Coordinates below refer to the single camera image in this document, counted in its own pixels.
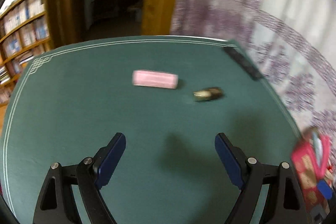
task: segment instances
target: wooden floor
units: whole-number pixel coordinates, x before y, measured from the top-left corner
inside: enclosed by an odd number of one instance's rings
[[[6,108],[7,106],[0,107],[0,137],[2,132],[3,120],[5,118]]]

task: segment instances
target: green tabletop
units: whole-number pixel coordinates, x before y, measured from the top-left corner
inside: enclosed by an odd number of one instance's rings
[[[198,37],[121,37],[61,47],[29,63],[1,137],[3,195],[31,224],[49,166],[79,163],[116,132],[126,150],[101,190],[119,224],[222,224],[239,195],[214,148],[225,132],[247,156],[288,161],[298,129],[265,79],[253,81],[221,47]],[[177,74],[176,90],[132,85],[132,72]],[[194,102],[219,86],[226,96]],[[90,223],[77,186],[84,224]],[[267,186],[252,223],[258,223]]]

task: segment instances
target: white curtain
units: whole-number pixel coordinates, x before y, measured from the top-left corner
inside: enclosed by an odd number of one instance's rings
[[[336,0],[176,0],[171,34],[237,40],[336,164]]]

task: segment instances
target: table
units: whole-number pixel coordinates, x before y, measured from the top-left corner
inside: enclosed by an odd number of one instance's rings
[[[119,224],[223,223],[239,195],[214,148],[225,132],[262,163],[289,161],[295,122],[265,79],[253,81],[221,47],[198,37],[88,41],[34,59],[16,85],[0,146],[1,185],[22,224],[32,223],[49,166],[77,164],[116,132],[126,150],[101,194]],[[179,75],[176,90],[132,85],[138,69]],[[195,102],[193,91],[226,96]],[[267,186],[252,223],[258,223]],[[77,186],[74,195],[89,223]]]

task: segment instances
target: blue object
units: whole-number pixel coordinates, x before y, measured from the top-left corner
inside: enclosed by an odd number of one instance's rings
[[[325,199],[329,200],[332,198],[333,191],[324,179],[321,179],[317,183],[317,188],[321,192],[321,194],[325,197]]]
[[[236,185],[241,190],[244,186],[242,170],[232,151],[219,135],[215,137],[215,149],[226,169],[227,174],[229,175],[232,184]]]
[[[112,174],[117,167],[117,164],[123,155],[126,148],[126,137],[122,133],[117,133],[107,147],[103,149],[110,149],[104,159],[100,159],[101,163],[96,171],[97,178],[95,185],[101,189],[107,185],[112,177]]]

